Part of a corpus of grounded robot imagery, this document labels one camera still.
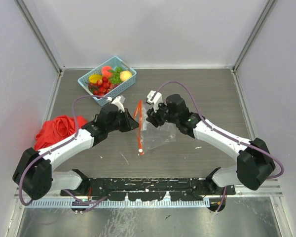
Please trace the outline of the red orange peach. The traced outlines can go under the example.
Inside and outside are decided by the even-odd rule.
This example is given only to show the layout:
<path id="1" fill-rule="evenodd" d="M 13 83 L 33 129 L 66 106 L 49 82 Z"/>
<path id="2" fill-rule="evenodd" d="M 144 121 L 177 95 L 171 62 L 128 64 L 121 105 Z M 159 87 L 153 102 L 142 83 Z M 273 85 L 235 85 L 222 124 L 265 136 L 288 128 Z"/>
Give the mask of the red orange peach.
<path id="1" fill-rule="evenodd" d="M 103 66 L 101 68 L 102 76 L 111 78 L 113 76 L 114 70 L 111 66 Z"/>

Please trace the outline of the light blue plastic basket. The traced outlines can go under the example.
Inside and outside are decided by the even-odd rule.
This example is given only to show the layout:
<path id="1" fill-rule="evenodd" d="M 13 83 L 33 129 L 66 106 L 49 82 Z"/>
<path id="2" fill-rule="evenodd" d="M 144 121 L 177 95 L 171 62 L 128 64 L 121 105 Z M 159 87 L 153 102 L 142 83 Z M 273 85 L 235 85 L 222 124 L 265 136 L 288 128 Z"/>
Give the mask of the light blue plastic basket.
<path id="1" fill-rule="evenodd" d="M 114 56 L 100 66 L 80 77 L 77 82 L 94 100 L 103 106 L 107 103 L 103 96 L 115 98 L 136 82 L 137 72 L 123 60 Z"/>

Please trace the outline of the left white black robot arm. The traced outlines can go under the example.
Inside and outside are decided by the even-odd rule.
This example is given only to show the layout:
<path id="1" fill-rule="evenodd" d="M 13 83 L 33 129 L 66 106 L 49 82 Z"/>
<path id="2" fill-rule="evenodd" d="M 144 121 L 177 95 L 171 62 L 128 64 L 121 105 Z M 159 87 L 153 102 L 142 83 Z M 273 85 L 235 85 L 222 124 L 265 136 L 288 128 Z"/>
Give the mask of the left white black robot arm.
<path id="1" fill-rule="evenodd" d="M 107 139 L 110 132 L 128 132 L 138 127 L 139 123 L 127 109 L 108 104 L 78 133 L 40 151 L 26 149 L 12 177 L 19 186 L 19 194 L 26 193 L 31 200 L 58 190 L 70 190 L 78 196 L 87 194 L 91 184 L 81 171 L 55 172 L 55 169 L 81 151 Z"/>

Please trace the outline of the green grape bunch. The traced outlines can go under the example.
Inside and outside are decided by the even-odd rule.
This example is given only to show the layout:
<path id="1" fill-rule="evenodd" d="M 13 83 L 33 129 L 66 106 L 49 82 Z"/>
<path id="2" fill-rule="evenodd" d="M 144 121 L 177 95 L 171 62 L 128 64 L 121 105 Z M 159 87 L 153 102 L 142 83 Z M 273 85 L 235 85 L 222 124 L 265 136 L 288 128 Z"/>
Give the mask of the green grape bunch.
<path id="1" fill-rule="evenodd" d="M 120 79 L 120 73 L 122 72 L 121 67 L 116 67 L 115 69 L 110 69 L 110 70 L 108 70 L 108 72 L 111 73 L 110 82 L 112 84 L 120 84 L 121 83 L 121 79 Z"/>

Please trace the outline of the clear orange zip top bag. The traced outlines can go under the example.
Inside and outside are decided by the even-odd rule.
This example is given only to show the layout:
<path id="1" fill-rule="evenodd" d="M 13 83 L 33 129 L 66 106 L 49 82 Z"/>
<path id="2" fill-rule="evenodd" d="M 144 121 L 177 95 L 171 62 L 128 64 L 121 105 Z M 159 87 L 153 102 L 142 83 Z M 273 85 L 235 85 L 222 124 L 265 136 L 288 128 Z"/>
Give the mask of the clear orange zip top bag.
<path id="1" fill-rule="evenodd" d="M 135 109 L 133 118 L 139 123 L 135 129 L 139 155 L 144 155 L 149 150 L 164 146 L 176 141 L 176 128 L 171 123 L 165 123 L 161 127 L 154 127 L 147 121 L 148 105 L 140 100 Z"/>

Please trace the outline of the yellow mango slice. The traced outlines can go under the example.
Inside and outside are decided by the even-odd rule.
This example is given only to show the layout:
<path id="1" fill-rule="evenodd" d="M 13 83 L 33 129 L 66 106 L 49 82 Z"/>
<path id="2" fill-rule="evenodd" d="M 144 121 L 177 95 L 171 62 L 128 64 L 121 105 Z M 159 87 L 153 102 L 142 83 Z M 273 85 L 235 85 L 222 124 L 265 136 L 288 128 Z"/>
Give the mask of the yellow mango slice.
<path id="1" fill-rule="evenodd" d="M 93 74 L 93 75 L 90 75 L 88 80 L 90 83 L 93 83 L 93 84 L 96 84 L 98 80 L 101 80 L 103 78 L 102 75 L 99 75 L 99 74 Z"/>

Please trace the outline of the yellow pear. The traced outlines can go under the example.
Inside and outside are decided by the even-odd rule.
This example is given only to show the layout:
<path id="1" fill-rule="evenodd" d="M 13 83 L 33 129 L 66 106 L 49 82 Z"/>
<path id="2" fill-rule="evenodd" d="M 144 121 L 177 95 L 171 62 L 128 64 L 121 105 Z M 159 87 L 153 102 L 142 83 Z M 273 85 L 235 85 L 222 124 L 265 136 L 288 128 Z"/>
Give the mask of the yellow pear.
<path id="1" fill-rule="evenodd" d="M 119 78 L 122 82 L 127 81 L 128 79 L 130 79 L 133 76 L 133 74 L 130 71 L 122 71 L 119 74 Z"/>

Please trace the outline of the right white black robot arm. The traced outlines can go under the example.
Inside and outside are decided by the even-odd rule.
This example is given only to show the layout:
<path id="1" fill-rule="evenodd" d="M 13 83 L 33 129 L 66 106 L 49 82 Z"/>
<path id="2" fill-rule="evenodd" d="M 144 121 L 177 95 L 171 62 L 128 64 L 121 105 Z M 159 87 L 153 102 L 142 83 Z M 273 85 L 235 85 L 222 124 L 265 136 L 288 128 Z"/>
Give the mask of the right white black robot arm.
<path id="1" fill-rule="evenodd" d="M 211 194 L 216 195 L 231 185 L 244 185 L 256 191 L 275 170 L 263 140 L 251 141 L 215 126 L 203 116 L 190 112 L 180 95 L 170 95 L 163 102 L 161 93 L 150 91 L 147 103 L 152 105 L 147 121 L 155 127 L 172 123 L 182 134 L 207 142 L 235 160 L 235 166 L 218 167 L 206 177 L 205 186 Z"/>

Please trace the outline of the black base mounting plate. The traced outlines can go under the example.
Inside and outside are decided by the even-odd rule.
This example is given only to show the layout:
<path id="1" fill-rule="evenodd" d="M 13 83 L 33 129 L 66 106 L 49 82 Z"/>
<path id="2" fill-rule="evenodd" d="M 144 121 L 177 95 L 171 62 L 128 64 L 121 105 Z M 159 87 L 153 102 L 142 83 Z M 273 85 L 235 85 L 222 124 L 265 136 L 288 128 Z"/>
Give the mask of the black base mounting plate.
<path id="1" fill-rule="evenodd" d="M 196 201 L 204 197 L 221 196 L 223 188 L 210 187 L 201 178 L 90 178 L 82 187 L 70 191 L 74 196 L 90 196 L 93 200 L 107 197 L 112 201 L 163 200 Z"/>

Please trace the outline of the red crumpled cloth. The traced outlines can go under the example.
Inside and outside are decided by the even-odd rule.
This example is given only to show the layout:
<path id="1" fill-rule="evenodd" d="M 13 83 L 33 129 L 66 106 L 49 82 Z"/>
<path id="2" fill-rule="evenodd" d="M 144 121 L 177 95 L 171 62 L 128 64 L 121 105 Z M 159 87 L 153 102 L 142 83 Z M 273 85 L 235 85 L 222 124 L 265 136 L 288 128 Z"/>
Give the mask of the red crumpled cloth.
<path id="1" fill-rule="evenodd" d="M 76 132 L 76 124 L 73 117 L 61 115 L 53 120 L 46 121 L 36 135 L 34 149 L 40 150 L 50 147 Z"/>

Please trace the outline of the aluminium frame rail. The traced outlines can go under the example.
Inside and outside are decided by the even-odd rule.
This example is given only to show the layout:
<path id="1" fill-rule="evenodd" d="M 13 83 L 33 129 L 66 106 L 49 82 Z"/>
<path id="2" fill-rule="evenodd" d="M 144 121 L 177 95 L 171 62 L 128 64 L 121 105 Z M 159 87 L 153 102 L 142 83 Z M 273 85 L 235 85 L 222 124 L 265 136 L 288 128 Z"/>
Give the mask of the aluminium frame rail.
<path id="1" fill-rule="evenodd" d="M 48 192 L 46 195 L 51 195 L 52 193 L 55 193 L 63 197 L 73 195 L 70 192 L 70 190 L 51 191 L 51 192 Z M 26 202 L 31 201 L 31 198 L 26 193 L 22 193 L 22 194 Z M 275 180 L 268 180 L 266 181 L 266 183 L 261 185 L 256 191 L 250 190 L 246 188 L 244 185 L 227 186 L 226 189 L 223 189 L 222 195 L 227 195 L 227 196 L 245 195 L 245 196 L 259 197 L 259 196 L 280 196 L 281 194 L 282 194 L 282 191 L 280 189 L 278 182 Z"/>

